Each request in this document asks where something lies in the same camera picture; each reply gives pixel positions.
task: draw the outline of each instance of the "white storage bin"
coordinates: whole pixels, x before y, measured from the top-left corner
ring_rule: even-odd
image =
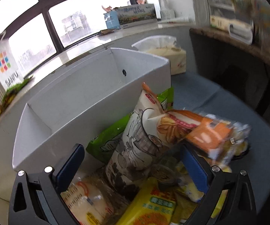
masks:
[[[171,87],[169,61],[119,48],[84,59],[26,103],[16,133],[13,168],[41,172],[74,144],[86,147],[134,109],[143,82],[155,93]],[[102,165],[86,153],[82,166],[89,174]]]

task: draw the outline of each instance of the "window frame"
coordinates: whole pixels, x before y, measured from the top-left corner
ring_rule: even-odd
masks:
[[[38,67],[40,67],[42,64],[46,63],[49,61],[51,58],[57,56],[61,52],[65,51],[66,49],[75,46],[76,44],[80,43],[81,41],[84,41],[88,38],[94,37],[97,35],[97,33],[89,35],[85,38],[82,38],[66,47],[63,46],[61,43],[60,37],[58,36],[56,29],[54,27],[54,24],[52,22],[52,19],[49,14],[49,9],[57,4],[60,4],[62,2],[65,2],[67,0],[38,0],[38,3],[33,5],[31,8],[26,10],[24,13],[22,13],[19,17],[17,17],[7,28],[6,34],[5,34],[5,39],[10,38],[17,30],[19,30],[22,26],[24,26],[26,23],[31,21],[33,18],[36,16],[42,14],[45,24],[47,26],[48,32],[50,34],[50,37],[52,39],[53,45],[56,49],[56,53],[53,54],[51,57],[47,58],[45,61],[40,63],[38,66],[36,66],[33,70],[31,70],[27,75],[29,76],[32,74]],[[136,0],[130,0],[131,4],[136,4]]]

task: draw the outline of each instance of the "blue tablecloth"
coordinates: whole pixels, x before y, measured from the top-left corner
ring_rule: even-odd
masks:
[[[213,113],[251,125],[251,150],[244,158],[232,161],[230,167],[233,172],[248,172],[259,212],[270,193],[270,126],[236,96],[197,74],[172,76],[172,86],[175,109]]]

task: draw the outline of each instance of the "green snack bag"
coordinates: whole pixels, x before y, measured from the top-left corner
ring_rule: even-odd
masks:
[[[157,95],[164,110],[170,110],[173,106],[173,87],[165,90],[161,94]],[[113,151],[117,147],[122,134],[127,126],[132,112],[122,119],[112,124],[109,128],[101,132],[95,139],[88,143],[86,151],[94,158],[107,164],[113,154]]]

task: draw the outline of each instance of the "yellow wrapper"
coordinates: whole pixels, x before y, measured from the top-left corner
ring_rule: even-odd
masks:
[[[169,225],[175,205],[173,192],[160,192],[150,177],[116,225]]]

